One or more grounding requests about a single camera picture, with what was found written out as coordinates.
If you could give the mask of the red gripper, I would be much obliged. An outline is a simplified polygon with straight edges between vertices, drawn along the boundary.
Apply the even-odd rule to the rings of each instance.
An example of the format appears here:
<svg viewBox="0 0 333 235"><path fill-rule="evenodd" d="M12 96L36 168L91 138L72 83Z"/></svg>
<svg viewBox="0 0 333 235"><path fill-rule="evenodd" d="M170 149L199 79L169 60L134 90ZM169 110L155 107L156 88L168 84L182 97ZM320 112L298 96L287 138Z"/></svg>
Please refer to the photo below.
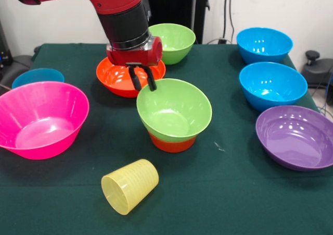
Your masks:
<svg viewBox="0 0 333 235"><path fill-rule="evenodd" d="M109 43L106 45L106 54L114 65L126 66L128 63L140 63L147 75L150 91L157 89L153 73L149 66L155 66L162 58L162 41L158 36L151 36L144 45L132 50L117 50ZM135 90L141 90L141 83L135 73L136 66L129 66L129 74Z"/></svg>

